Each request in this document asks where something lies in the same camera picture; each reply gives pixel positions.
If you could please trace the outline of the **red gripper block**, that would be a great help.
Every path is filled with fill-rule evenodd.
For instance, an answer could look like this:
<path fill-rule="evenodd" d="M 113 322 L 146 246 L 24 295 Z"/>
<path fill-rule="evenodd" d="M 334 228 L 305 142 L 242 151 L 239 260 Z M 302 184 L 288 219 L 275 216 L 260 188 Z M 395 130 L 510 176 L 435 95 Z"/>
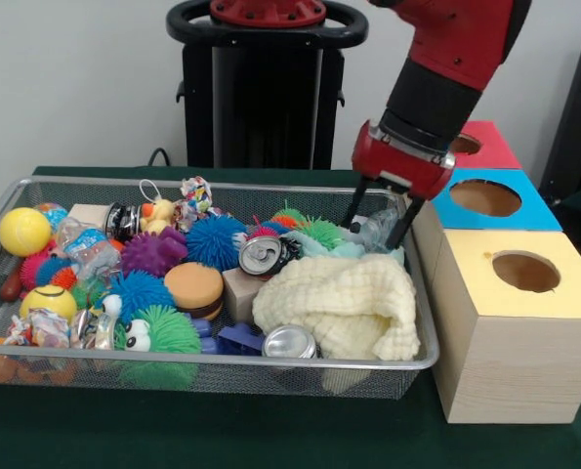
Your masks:
<path fill-rule="evenodd" d="M 392 228 L 385 246 L 398 249 L 422 209 L 425 200 L 435 198 L 446 186 L 455 168 L 455 155 L 435 155 L 414 149 L 367 120 L 360 128 L 352 156 L 353 170 L 361 174 L 341 227 L 349 229 L 367 190 L 369 180 L 408 192 L 411 202 Z"/>

